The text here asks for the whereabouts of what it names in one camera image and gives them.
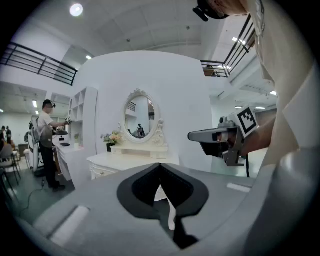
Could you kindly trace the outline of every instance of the person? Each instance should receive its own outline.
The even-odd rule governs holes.
[[[306,80],[314,57],[298,28],[272,0],[204,0],[216,13],[214,19],[250,14],[255,28],[255,48],[262,78],[270,80],[277,94],[277,114],[244,141],[241,155],[268,147],[262,167],[276,164],[299,148],[283,110]],[[229,135],[229,141],[235,136]]]
[[[12,136],[12,133],[11,133],[11,130],[9,129],[9,126],[6,127],[6,142],[8,142],[8,144],[11,145],[11,136]]]
[[[144,128],[141,126],[141,124],[138,124],[138,132],[140,133],[141,136],[146,136]]]
[[[2,126],[0,131],[0,152],[2,151],[3,147],[5,146],[5,130],[6,127]]]
[[[43,159],[46,181],[48,182],[49,188],[52,188],[55,192],[65,189],[66,186],[60,185],[59,181],[56,181],[56,165],[53,154],[52,128],[65,126],[68,124],[68,122],[53,121],[50,117],[50,114],[53,112],[53,107],[54,106],[51,100],[46,99],[43,102],[42,112],[39,115],[37,124],[40,134],[40,152]]]

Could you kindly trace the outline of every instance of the sleeve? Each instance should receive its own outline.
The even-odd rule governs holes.
[[[53,122],[53,120],[52,120],[52,118],[50,117],[50,115],[48,115],[48,114],[46,114],[45,116],[44,116],[44,123],[45,123],[45,125],[49,125],[50,123],[52,123]]]

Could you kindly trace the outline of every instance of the white t-shirt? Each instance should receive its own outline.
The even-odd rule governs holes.
[[[49,114],[47,114],[46,112],[42,111],[39,115],[39,119],[38,119],[38,128],[39,128],[39,132],[40,132],[40,136],[42,135],[42,133],[44,132],[45,128],[51,123],[53,122],[52,118],[50,117]]]

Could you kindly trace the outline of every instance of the cable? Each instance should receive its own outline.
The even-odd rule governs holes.
[[[245,166],[246,166],[246,176],[250,178],[250,173],[249,173],[249,156],[245,156]]]
[[[26,206],[25,208],[23,208],[23,209],[19,212],[19,217],[21,216],[21,213],[22,213],[23,211],[29,209],[30,198],[31,198],[31,195],[33,194],[33,192],[41,191],[41,190],[44,189],[44,186],[45,186],[45,181],[44,181],[44,179],[42,179],[42,181],[41,181],[41,186],[42,186],[41,189],[35,189],[35,190],[33,190],[33,191],[29,194],[29,196],[28,196],[28,204],[27,204],[27,206]]]

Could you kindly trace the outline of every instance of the black railing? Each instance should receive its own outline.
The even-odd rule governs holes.
[[[78,72],[63,62],[14,42],[7,46],[0,64],[52,78],[70,86]]]
[[[255,45],[255,28],[251,15],[248,15],[244,26],[225,61],[201,60],[206,77],[227,78]]]
[[[129,102],[127,109],[136,112],[136,104],[134,104],[133,102]]]

